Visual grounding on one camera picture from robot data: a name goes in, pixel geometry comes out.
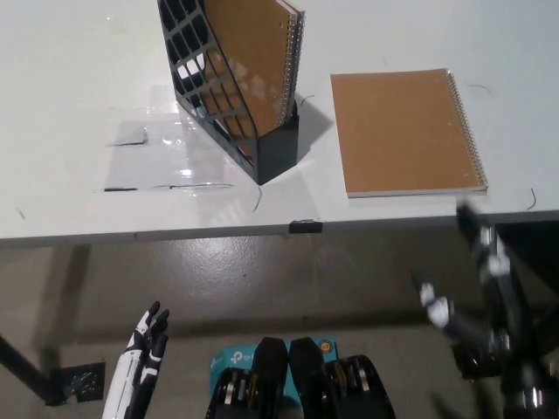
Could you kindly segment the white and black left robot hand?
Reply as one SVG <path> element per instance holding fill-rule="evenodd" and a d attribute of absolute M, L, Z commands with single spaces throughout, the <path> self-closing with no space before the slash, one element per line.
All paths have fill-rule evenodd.
<path fill-rule="evenodd" d="M 141 316 L 121 354 L 103 419 L 143 419 L 147 414 L 168 343 L 169 310 L 156 301 Z"/>

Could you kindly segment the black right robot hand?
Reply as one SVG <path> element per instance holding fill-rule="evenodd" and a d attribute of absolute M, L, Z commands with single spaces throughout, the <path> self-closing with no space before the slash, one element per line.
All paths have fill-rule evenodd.
<path fill-rule="evenodd" d="M 453 341 L 452 352 L 466 379 L 511 376 L 535 369 L 541 351 L 528 298 L 496 226 L 467 201 L 457 204 L 459 231 L 473 257 L 487 310 L 487 323 L 460 312 L 425 275 L 411 280 L 429 321 Z"/>

